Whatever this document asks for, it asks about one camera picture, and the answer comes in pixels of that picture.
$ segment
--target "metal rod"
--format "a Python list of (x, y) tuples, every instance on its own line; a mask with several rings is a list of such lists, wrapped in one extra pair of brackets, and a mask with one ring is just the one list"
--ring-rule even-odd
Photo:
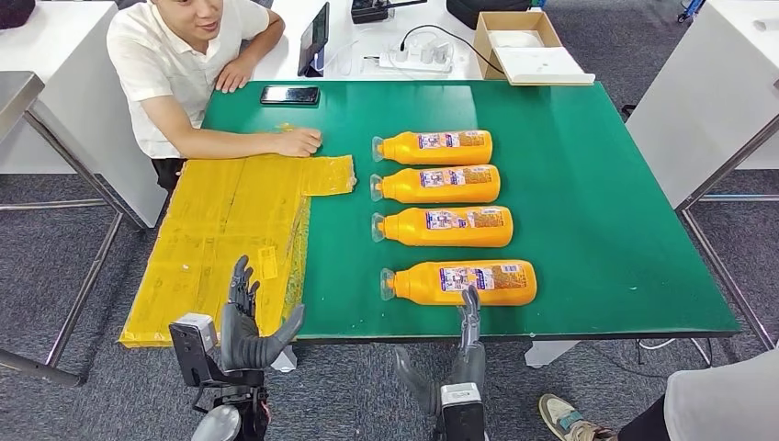
[(81, 289), (79, 289), (78, 294), (75, 296), (75, 301), (73, 302), (73, 306), (70, 312), (68, 312), (68, 317), (65, 319), (65, 323), (62, 325), (62, 329), (60, 330), (59, 335), (57, 335), (57, 339), (54, 341), (54, 347), (51, 349), (49, 357), (46, 358), (46, 364), (52, 368), (56, 368), (57, 363), (60, 362), (62, 351), (65, 349), (65, 345), (67, 345), (68, 340), (71, 338), (73, 328), (78, 322), (78, 317), (81, 315), (81, 311), (84, 309), (86, 298), (92, 291), (92, 287), (95, 285), (95, 281), (97, 280), (97, 275), (100, 273), (100, 268), (103, 267), (103, 263), (106, 261), (108, 249), (111, 247), (111, 243), (114, 242), (114, 238), (116, 237), (117, 231), (119, 230), (121, 220), (122, 214), (117, 213), (117, 215), (114, 216), (114, 220), (111, 222), (110, 227), (108, 227), (106, 237), (103, 238), (103, 243), (100, 244), (100, 249), (97, 250), (95, 260), (92, 261), (92, 265), (89, 267), (89, 272), (86, 273), (84, 283), (81, 285)]
[(757, 334), (758, 338), (766, 349), (775, 349), (776, 346), (773, 343), (771, 337), (768, 335), (768, 331), (765, 330), (765, 326), (762, 325), (760, 319), (757, 317), (757, 314), (755, 314), (749, 302), (747, 302), (747, 299), (744, 297), (744, 293), (741, 292), (741, 289), (736, 284), (736, 281), (733, 280), (733, 276), (730, 275), (728, 269), (725, 267), (725, 264), (719, 258), (719, 255), (717, 255), (717, 251), (715, 251), (711, 242), (708, 241), (708, 238), (701, 229), (701, 226), (693, 217), (693, 213), (691, 213), (688, 209), (683, 209), (681, 214), (684, 217), (684, 220), (687, 221), (687, 224), (690, 226), (690, 230), (693, 231), (695, 238), (701, 244), (701, 247), (703, 247), (704, 253), (708, 256), (709, 261), (719, 274), (722, 282), (725, 284), (725, 288), (728, 290), (730, 297), (736, 302), (736, 305), (747, 318), (747, 322), (749, 322), (752, 330)]
[(25, 204), (0, 205), (0, 211), (27, 211), (31, 209), (75, 209), (107, 205), (103, 199), (56, 200), (52, 202), (28, 202)]
[(63, 386), (73, 387), (82, 384), (81, 377), (77, 375), (69, 374), (56, 367), (46, 366), (43, 363), (18, 356), (3, 349), (0, 349), (0, 366), (11, 368), (33, 377), (47, 379)]
[(146, 226), (138, 222), (136, 216), (125, 209), (124, 206), (114, 197), (114, 195), (108, 191), (103, 183), (97, 180), (95, 175), (86, 167), (86, 165), (84, 165), (81, 161), (78, 160), (78, 158), (75, 157), (75, 155), (73, 155), (73, 153), (71, 153), (65, 144), (57, 137), (57, 135), (51, 132), (51, 130), (49, 130), (49, 128), (47, 128), (46, 125), (41, 122), (39, 116), (36, 115), (35, 110), (33, 110), (32, 107), (25, 112), (24, 117), (27, 123), (32, 126), (32, 128), (35, 129), (35, 131), (51, 145), (51, 148), (53, 148), (79, 176), (81, 176), (92, 188), (95, 189), (95, 191), (100, 195), (101, 198), (106, 201), (108, 205), (116, 210), (117, 213), (121, 213), (127, 216), (128, 219), (138, 225), (138, 227), (142, 230), (146, 229)]
[(768, 121), (768, 124), (762, 127), (760, 131), (755, 133), (753, 137), (746, 144), (744, 144), (737, 152), (730, 156), (724, 164), (710, 176), (700, 187), (696, 188), (693, 193), (687, 197), (679, 207), (677, 211), (689, 209), (698, 199), (703, 195), (711, 191), (712, 188), (725, 177), (728, 173), (733, 171), (739, 164), (743, 163), (751, 154), (753, 154), (761, 145), (763, 145), (769, 138), (771, 138), (777, 131), (779, 131), (779, 115), (776, 115)]
[(779, 202), (779, 195), (705, 195), (700, 202)]

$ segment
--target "shoe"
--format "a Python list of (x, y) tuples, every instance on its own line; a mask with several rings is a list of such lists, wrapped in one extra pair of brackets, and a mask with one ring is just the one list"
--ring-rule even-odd
[(538, 400), (538, 410), (544, 423), (560, 441), (616, 440), (614, 431), (584, 420), (575, 407), (551, 393)]

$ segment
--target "open box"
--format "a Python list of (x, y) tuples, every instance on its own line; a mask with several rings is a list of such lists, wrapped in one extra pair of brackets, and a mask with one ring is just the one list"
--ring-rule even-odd
[(585, 73), (559, 40), (542, 11), (482, 12), (474, 48), (506, 74), (479, 58), (485, 80), (506, 79), (511, 85), (591, 85)]

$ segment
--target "person's leg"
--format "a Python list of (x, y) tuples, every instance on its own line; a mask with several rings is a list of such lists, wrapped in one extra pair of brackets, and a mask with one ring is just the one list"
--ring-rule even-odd
[(178, 158), (152, 159), (154, 171), (157, 172), (157, 185), (172, 193), (178, 183), (184, 161)]
[(671, 441), (665, 427), (665, 395), (619, 431), (620, 441)]
[(628, 423), (619, 435), (614, 431), (585, 420), (575, 407), (552, 394), (545, 394), (538, 401), (541, 418), (562, 441), (670, 441), (665, 427), (663, 395), (644, 413)]

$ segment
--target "yellow bottle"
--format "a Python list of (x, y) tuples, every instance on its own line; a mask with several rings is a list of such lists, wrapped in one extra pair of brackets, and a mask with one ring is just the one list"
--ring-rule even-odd
[(404, 204), (493, 202), (501, 192), (501, 176), (494, 165), (406, 168), (392, 176), (370, 177), (373, 200), (395, 199)]
[(536, 297), (536, 272), (524, 260), (425, 262), (406, 271), (381, 270), (381, 298), (401, 297), (420, 305), (462, 305), (468, 285), (482, 305), (520, 306)]
[(486, 130), (413, 133), (373, 139), (373, 159), (401, 164), (486, 164), (492, 157), (492, 136)]
[(374, 242), (387, 238), (406, 245), (496, 248), (514, 233), (506, 207), (405, 209), (386, 218), (374, 213), (371, 221)]

